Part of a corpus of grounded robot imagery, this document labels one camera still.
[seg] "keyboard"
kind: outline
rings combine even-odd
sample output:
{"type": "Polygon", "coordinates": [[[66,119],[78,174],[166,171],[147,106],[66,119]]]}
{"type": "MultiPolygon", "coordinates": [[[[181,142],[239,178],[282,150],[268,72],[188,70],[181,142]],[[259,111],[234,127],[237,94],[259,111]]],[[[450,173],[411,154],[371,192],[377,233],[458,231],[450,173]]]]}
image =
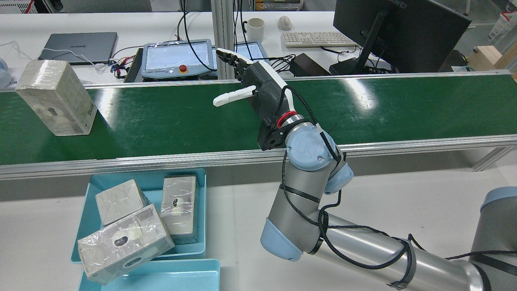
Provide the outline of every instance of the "keyboard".
{"type": "Polygon", "coordinates": [[[289,48],[353,47],[353,40],[340,32],[284,32],[282,42],[289,48]]]}

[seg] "blue tray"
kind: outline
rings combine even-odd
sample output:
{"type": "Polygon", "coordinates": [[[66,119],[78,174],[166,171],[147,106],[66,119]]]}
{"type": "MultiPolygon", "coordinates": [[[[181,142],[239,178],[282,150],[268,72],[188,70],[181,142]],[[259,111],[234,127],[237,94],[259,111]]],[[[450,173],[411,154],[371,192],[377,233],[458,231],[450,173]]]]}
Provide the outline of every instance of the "blue tray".
{"type": "Polygon", "coordinates": [[[79,291],[218,291],[220,269],[216,259],[150,261],[105,286],[83,273],[79,291]]]}
{"type": "Polygon", "coordinates": [[[128,180],[135,179],[149,201],[160,209],[163,193],[163,179],[173,175],[196,175],[198,184],[195,197],[197,215],[194,216],[194,225],[197,228],[197,243],[177,244],[174,248],[153,260],[204,258],[206,254],[206,171],[205,169],[185,169],[93,175],[88,184],[88,189],[86,190],[83,214],[81,215],[81,221],[77,229],[77,236],[73,242],[73,251],[70,256],[72,263],[81,263],[77,249],[77,240],[89,236],[102,228],[95,195],[128,180]]]}

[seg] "cardboard box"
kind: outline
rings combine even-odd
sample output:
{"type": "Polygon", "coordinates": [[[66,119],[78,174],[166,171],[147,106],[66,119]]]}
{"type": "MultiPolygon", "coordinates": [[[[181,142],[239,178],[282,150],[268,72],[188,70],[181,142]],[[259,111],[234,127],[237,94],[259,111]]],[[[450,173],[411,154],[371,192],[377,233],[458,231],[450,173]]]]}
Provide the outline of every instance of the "cardboard box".
{"type": "Polygon", "coordinates": [[[103,226],[151,204],[134,179],[102,191],[95,200],[103,226]]]}
{"type": "Polygon", "coordinates": [[[195,243],[195,176],[165,177],[160,215],[176,244],[195,243]]]}
{"type": "Polygon", "coordinates": [[[77,241],[88,279],[106,285],[174,247],[151,204],[77,241]]]}
{"type": "Polygon", "coordinates": [[[468,65],[477,71],[495,70],[501,53],[493,46],[478,46],[468,56],[468,65]]]}
{"type": "Polygon", "coordinates": [[[67,62],[30,62],[15,90],[53,134],[90,133],[97,106],[67,62]]]}

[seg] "laptop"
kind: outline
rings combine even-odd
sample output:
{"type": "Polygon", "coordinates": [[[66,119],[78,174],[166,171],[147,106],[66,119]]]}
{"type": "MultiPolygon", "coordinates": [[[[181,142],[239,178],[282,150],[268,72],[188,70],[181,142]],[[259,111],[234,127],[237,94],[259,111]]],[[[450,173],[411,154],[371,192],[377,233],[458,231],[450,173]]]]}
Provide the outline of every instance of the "laptop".
{"type": "MultiPolygon", "coordinates": [[[[83,55],[94,64],[107,64],[111,58],[116,32],[65,33],[52,34],[45,45],[46,49],[69,50],[76,55],[83,55]]],[[[70,65],[89,65],[90,63],[68,51],[41,51],[40,60],[67,61],[70,65]]]]}

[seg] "white table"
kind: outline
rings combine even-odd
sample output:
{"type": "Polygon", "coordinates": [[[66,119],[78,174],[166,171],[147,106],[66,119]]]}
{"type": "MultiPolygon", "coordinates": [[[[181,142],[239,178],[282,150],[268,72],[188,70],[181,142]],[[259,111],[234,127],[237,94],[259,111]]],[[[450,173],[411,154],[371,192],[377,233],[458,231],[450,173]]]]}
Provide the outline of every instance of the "white table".
{"type": "MultiPolygon", "coordinates": [[[[367,164],[382,170],[379,162],[377,158],[367,164]]],[[[389,171],[390,163],[384,164],[389,171]]],[[[253,169],[250,180],[261,176],[259,169],[264,167],[253,169]]],[[[243,169],[219,175],[237,183],[238,170],[243,169]]],[[[279,174],[278,165],[271,170],[279,174]]],[[[470,251],[485,194],[515,185],[515,171],[517,153],[511,164],[477,173],[458,168],[356,177],[343,191],[341,206],[330,212],[392,236],[411,232],[436,255],[459,255],[470,251]]],[[[383,282],[311,255],[290,262],[267,253],[259,239],[278,185],[279,181],[208,185],[207,257],[221,262],[222,291],[391,290],[383,282]]],[[[335,198],[325,196],[322,203],[335,198]]],[[[77,289],[82,266],[71,264],[69,257],[83,201],[84,196],[0,202],[2,291],[77,289]]]]}
{"type": "MultiPolygon", "coordinates": [[[[21,51],[36,59],[51,34],[117,32],[117,51],[125,47],[176,39],[176,25],[182,15],[181,12],[3,14],[0,19],[0,43],[15,40],[21,51]]],[[[291,19],[293,32],[337,31],[332,26],[334,12],[244,12],[243,20],[251,17],[264,19],[266,25],[263,46],[268,56],[306,53],[327,70],[331,64],[337,62],[337,54],[319,48],[287,49],[280,41],[282,31],[277,27],[277,21],[283,15],[291,19]]],[[[191,12],[187,15],[187,23],[190,39],[209,38],[214,42],[210,12],[191,12]]],[[[237,25],[237,30],[238,41],[243,41],[240,25],[237,25]]],[[[185,38],[183,26],[180,27],[180,35],[185,38]]],[[[117,57],[132,56],[136,50],[122,51],[117,57]]],[[[0,47],[0,57],[6,61],[15,79],[21,75],[23,68],[30,61],[26,56],[18,54],[11,45],[0,47]]],[[[351,55],[342,55],[340,60],[348,57],[351,55]]],[[[109,71],[99,73],[91,65],[74,66],[74,70],[84,81],[96,84],[122,83],[122,80],[117,80],[109,71]]]]}

